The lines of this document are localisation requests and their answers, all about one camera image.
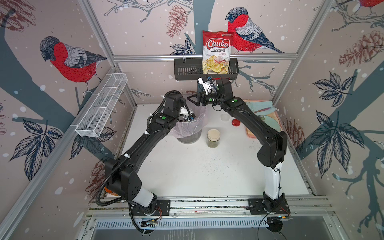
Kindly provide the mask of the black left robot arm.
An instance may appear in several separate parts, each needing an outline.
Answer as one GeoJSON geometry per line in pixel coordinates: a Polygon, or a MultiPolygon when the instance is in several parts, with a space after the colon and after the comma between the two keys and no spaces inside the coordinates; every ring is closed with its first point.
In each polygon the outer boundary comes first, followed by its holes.
{"type": "Polygon", "coordinates": [[[105,180],[95,197],[99,207],[127,201],[141,206],[151,214],[156,209],[157,196],[142,186],[139,169],[153,148],[174,128],[180,119],[181,108],[187,110],[186,99],[178,91],[165,94],[160,106],[146,121],[146,130],[134,145],[116,160],[105,162],[105,180]]]}

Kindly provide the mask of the clear plastic jar lid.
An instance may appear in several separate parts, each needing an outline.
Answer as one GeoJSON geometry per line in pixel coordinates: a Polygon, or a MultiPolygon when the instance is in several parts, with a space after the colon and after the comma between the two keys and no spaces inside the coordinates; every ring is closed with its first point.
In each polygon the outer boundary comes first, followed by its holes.
{"type": "Polygon", "coordinates": [[[229,114],[221,114],[221,120],[223,122],[228,122],[231,119],[229,114]]]}

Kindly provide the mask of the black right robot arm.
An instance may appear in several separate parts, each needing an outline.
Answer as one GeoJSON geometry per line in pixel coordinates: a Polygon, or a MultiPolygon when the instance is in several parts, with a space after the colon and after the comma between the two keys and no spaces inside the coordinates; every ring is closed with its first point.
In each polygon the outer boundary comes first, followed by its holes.
{"type": "Polygon", "coordinates": [[[257,158],[265,171],[263,205],[267,212],[277,212],[285,204],[285,194],[281,187],[281,168],[287,153],[288,135],[267,125],[251,111],[244,100],[235,97],[229,80],[199,78],[198,83],[204,90],[188,97],[190,102],[203,107],[220,106],[223,111],[239,120],[261,143],[257,158]]]}

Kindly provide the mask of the jar with beige lid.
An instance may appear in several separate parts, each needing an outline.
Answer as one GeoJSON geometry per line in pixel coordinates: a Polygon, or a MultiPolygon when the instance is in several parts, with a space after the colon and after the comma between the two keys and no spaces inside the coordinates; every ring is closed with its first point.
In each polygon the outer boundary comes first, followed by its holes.
{"type": "Polygon", "coordinates": [[[210,129],[207,132],[207,145],[210,148],[216,148],[219,145],[221,139],[221,133],[217,129],[210,129]]]}

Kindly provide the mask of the Chuba cassava chips bag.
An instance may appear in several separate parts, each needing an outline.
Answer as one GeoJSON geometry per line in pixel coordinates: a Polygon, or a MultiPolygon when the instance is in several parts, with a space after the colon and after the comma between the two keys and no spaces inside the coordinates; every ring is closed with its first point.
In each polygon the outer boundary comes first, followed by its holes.
{"type": "Polygon", "coordinates": [[[203,31],[202,71],[206,75],[228,75],[233,33],[203,31]]]}

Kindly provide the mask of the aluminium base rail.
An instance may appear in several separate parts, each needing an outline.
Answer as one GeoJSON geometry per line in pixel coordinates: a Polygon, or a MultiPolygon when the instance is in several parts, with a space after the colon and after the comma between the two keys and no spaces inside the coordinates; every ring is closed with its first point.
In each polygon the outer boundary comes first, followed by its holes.
{"type": "MultiPolygon", "coordinates": [[[[307,217],[333,216],[334,208],[328,198],[310,195],[286,196],[286,201],[273,214],[275,216],[307,217]]],[[[261,196],[237,197],[164,197],[159,198],[154,213],[145,213],[138,205],[129,207],[120,202],[107,207],[91,204],[87,218],[112,217],[128,218],[130,213],[140,218],[208,218],[208,217],[248,217],[267,214],[261,196]]]]}

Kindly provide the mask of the teal cloth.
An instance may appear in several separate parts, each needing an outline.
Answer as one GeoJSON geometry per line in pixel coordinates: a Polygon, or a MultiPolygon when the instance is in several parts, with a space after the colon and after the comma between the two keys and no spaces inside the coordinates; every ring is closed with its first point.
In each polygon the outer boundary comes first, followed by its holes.
{"type": "Polygon", "coordinates": [[[276,111],[272,101],[246,102],[246,104],[258,116],[266,116],[276,111]]]}

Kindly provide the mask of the light green floral plate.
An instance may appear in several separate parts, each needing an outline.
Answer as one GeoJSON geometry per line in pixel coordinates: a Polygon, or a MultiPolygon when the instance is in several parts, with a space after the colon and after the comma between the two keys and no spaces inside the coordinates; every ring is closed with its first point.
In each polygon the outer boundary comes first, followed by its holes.
{"type": "Polygon", "coordinates": [[[265,124],[267,124],[269,127],[273,128],[273,129],[276,130],[277,132],[280,132],[280,131],[281,131],[280,124],[279,124],[275,119],[273,119],[272,117],[269,117],[269,116],[260,116],[260,118],[263,120],[263,122],[264,122],[265,124]]]}

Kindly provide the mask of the orange funnel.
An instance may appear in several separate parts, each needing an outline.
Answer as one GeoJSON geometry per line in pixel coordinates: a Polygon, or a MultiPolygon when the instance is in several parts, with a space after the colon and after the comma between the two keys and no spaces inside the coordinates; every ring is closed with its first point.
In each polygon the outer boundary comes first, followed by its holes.
{"type": "Polygon", "coordinates": [[[113,196],[116,196],[116,194],[112,191],[110,191],[109,189],[105,188],[105,192],[110,194],[110,195],[113,195],[113,196]]]}

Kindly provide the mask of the red jar lid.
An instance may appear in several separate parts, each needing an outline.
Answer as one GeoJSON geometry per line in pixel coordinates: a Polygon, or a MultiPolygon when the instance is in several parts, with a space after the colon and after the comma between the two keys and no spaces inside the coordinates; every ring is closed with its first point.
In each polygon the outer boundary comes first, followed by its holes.
{"type": "Polygon", "coordinates": [[[241,125],[241,122],[239,120],[237,120],[237,119],[233,119],[232,120],[232,125],[234,127],[239,127],[241,125]]]}

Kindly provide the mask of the black wall basket shelf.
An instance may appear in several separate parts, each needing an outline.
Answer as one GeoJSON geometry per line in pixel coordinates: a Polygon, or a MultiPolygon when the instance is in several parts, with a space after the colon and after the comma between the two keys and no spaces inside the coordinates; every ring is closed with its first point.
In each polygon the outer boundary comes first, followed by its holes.
{"type": "Polygon", "coordinates": [[[202,67],[202,59],[175,59],[174,75],[177,81],[197,80],[202,76],[212,77],[216,79],[235,80],[239,74],[239,65],[236,58],[230,59],[228,74],[204,74],[202,67]]]}

